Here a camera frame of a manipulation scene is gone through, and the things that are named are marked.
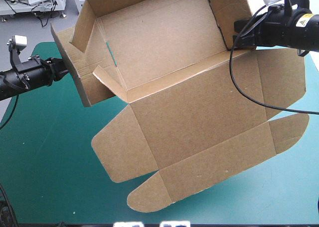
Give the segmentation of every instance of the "green table surface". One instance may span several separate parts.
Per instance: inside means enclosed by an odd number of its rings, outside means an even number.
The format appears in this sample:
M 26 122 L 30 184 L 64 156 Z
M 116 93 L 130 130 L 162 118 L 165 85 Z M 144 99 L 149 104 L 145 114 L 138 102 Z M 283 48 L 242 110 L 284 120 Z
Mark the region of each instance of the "green table surface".
M 60 58 L 54 42 L 40 43 L 33 53 Z M 306 70 L 308 91 L 292 107 L 318 111 L 319 74 L 310 56 Z M 143 214 L 131 210 L 126 199 L 150 175 L 113 183 L 91 147 L 93 136 L 125 105 L 114 97 L 84 108 L 70 75 L 20 96 L 12 120 L 0 131 L 0 181 L 20 223 L 319 223 L 318 116 L 310 117 L 306 133 L 288 151 L 162 211 Z

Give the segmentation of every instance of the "white floor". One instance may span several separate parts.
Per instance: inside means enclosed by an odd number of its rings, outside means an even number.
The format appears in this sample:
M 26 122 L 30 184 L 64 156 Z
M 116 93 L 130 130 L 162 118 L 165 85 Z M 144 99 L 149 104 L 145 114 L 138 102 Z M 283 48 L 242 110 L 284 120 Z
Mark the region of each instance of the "white floor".
M 58 16 L 50 20 L 57 30 L 63 30 L 75 24 L 78 10 L 74 0 L 67 0 L 64 13 L 67 14 L 66 19 L 61 19 Z M 9 18 L 8 22 L 5 23 L 0 22 L 0 71 L 11 69 L 9 51 L 6 43 L 9 38 L 14 35 L 24 35 L 28 38 L 28 46 L 20 55 L 21 61 L 27 61 L 27 58 L 31 55 L 34 47 L 38 43 L 53 41 L 50 24 L 42 28 L 40 21 L 31 14 Z M 0 101 L 0 120 L 4 115 L 9 102 L 10 99 Z

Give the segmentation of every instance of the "cardboard box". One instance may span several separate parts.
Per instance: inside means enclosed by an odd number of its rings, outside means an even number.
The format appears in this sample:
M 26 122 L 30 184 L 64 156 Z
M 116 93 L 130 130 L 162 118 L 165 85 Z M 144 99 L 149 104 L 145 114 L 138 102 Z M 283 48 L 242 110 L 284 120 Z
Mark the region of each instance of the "cardboard box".
M 131 208 L 158 211 L 303 135 L 308 115 L 269 121 L 279 112 L 231 82 L 233 22 L 255 8 L 247 0 L 86 0 L 74 28 L 52 29 L 85 106 L 114 95 L 128 104 L 92 146 L 115 182 L 157 171 L 130 193 Z M 295 50 L 236 51 L 234 74 L 266 103 L 288 107 L 305 93 Z

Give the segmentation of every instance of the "yellow warning sticker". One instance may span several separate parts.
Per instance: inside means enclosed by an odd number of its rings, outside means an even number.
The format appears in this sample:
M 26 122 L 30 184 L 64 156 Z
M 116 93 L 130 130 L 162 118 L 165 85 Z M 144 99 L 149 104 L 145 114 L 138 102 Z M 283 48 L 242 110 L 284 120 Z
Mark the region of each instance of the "yellow warning sticker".
M 314 14 L 312 13 L 307 13 L 305 15 L 303 15 L 301 18 L 299 18 L 299 20 L 296 23 L 296 26 L 298 27 L 305 27 L 307 26 L 307 23 L 309 22 L 309 20 L 314 16 Z

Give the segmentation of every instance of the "black cable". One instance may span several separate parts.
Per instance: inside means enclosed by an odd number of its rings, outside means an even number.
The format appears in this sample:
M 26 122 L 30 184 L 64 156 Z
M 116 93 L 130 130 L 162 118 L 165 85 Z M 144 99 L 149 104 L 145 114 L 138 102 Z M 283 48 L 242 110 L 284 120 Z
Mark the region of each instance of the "black cable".
M 0 130 L 8 124 L 8 122 L 9 122 L 10 119 L 11 119 L 11 117 L 13 116 L 14 111 L 15 111 L 15 108 L 16 108 L 16 105 L 17 105 L 17 103 L 18 103 L 18 99 L 19 99 L 19 95 L 16 96 L 13 109 L 12 109 L 12 111 L 11 111 L 11 113 L 10 113 L 8 119 L 0 126 Z
M 8 205 L 8 208 L 9 208 L 9 211 L 10 211 L 10 214 L 11 214 L 11 217 L 12 217 L 12 221 L 13 221 L 13 224 L 14 224 L 14 227 L 18 227 L 18 221 L 16 220 L 16 217 L 15 217 L 15 214 L 14 214 L 14 211 L 13 211 L 13 208 L 12 208 L 12 205 L 9 201 L 9 198 L 8 196 L 6 195 L 6 192 L 4 191 L 4 188 L 2 187 L 2 185 L 0 184 L 0 191 L 2 192 L 2 195 L 4 197 L 4 200 L 6 201 L 7 205 Z
M 50 11 L 50 14 L 49 14 L 48 18 L 46 19 L 46 23 L 45 23 L 45 24 L 43 24 L 43 21 L 42 21 L 42 19 L 41 19 L 40 17 L 38 17 L 38 16 L 36 17 L 37 19 L 40 20 L 40 23 L 41 23 L 41 26 L 42 26 L 42 27 L 45 27 L 45 26 L 48 25 L 49 19 L 52 18 L 52 13 L 55 11 L 56 5 L 57 5 L 57 2 L 55 1 L 54 4 L 53 4 L 53 7 L 51 8 L 51 11 Z
M 234 54 L 234 50 L 236 48 L 236 44 L 239 40 L 239 38 L 243 35 L 243 33 L 245 32 L 245 30 L 252 24 L 252 22 L 254 21 L 254 19 L 256 18 L 256 16 L 258 15 L 258 13 L 263 10 L 266 7 L 263 6 L 260 9 L 258 9 L 258 11 L 252 16 L 252 18 L 248 21 L 248 23 L 244 26 L 244 28 L 240 31 L 240 33 L 237 35 L 237 37 L 234 40 L 234 44 L 230 50 L 230 57 L 229 57 L 229 73 L 230 73 L 230 77 L 231 80 L 234 84 L 234 86 L 236 87 L 236 89 L 239 91 L 240 94 L 242 94 L 244 97 L 246 97 L 248 100 L 263 106 L 263 107 L 267 107 L 267 108 L 271 108 L 271 109 L 275 109 L 275 110 L 279 110 L 279 111 L 289 111 L 289 112 L 295 112 L 295 113 L 303 113 L 303 114 L 313 114 L 313 115 L 319 115 L 319 112 L 316 111 L 303 111 L 303 110 L 295 110 L 295 109 L 287 109 L 284 107 L 279 107 L 279 106 L 273 106 L 273 105 L 269 105 L 260 101 L 255 100 L 254 98 L 248 96 L 245 92 L 243 92 L 240 87 L 238 86 L 238 84 L 236 83 L 234 74 L 233 74 L 233 54 Z
M 17 12 L 11 7 L 11 5 L 7 2 L 7 0 L 3 0 L 3 1 L 5 1 L 5 3 L 11 8 L 14 14 L 17 14 Z

